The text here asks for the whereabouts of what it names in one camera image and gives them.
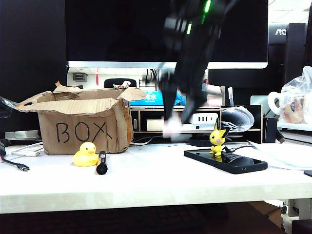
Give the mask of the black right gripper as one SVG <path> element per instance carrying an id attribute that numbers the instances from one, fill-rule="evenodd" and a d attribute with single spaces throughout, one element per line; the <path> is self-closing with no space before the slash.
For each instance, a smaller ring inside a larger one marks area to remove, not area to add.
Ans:
<path id="1" fill-rule="evenodd" d="M 204 74 L 209 62 L 186 61 L 177 62 L 174 69 L 160 69 L 157 85 L 162 93 L 164 120 L 173 115 L 176 93 L 185 94 L 186 104 L 181 114 L 181 123 L 190 121 L 195 111 L 207 101 L 207 91 L 202 88 Z"/>

